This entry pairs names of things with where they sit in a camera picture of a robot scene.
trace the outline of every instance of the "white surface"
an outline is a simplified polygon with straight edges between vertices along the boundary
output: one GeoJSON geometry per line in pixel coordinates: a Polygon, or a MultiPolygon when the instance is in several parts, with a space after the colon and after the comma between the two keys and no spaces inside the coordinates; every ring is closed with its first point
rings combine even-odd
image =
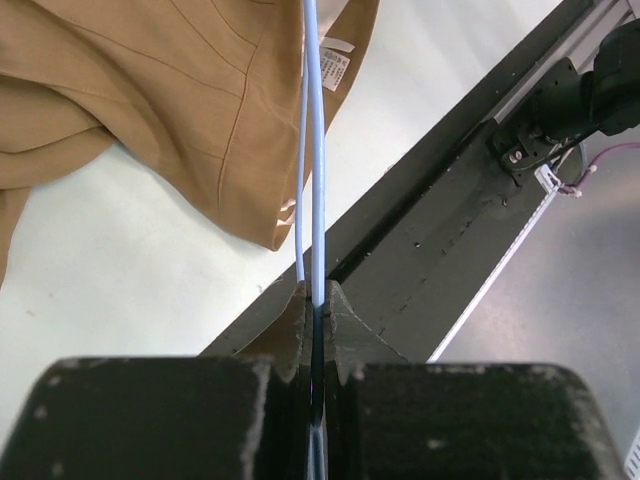
{"type": "MultiPolygon", "coordinates": [[[[382,0],[327,138],[327,226],[558,3],[382,0]]],[[[293,236],[271,253],[225,234],[117,147],[37,189],[0,290],[0,443],[57,358],[197,354],[293,258],[293,236]]]]}

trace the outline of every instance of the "purple cable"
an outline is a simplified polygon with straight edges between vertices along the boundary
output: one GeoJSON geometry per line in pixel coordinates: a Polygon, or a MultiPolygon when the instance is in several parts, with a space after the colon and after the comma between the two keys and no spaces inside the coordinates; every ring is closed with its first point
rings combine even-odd
{"type": "Polygon", "coordinates": [[[638,142],[622,143],[620,145],[615,145],[613,147],[605,148],[602,152],[596,155],[593,158],[593,160],[591,160],[591,163],[589,164],[585,172],[582,174],[582,176],[578,179],[576,183],[574,183],[573,185],[565,185],[564,187],[561,188],[561,191],[569,194],[579,191],[580,187],[584,184],[587,178],[595,171],[595,168],[593,167],[598,167],[603,158],[609,156],[612,153],[623,152],[626,150],[633,150],[636,148],[640,148],[640,143],[638,142]]]}

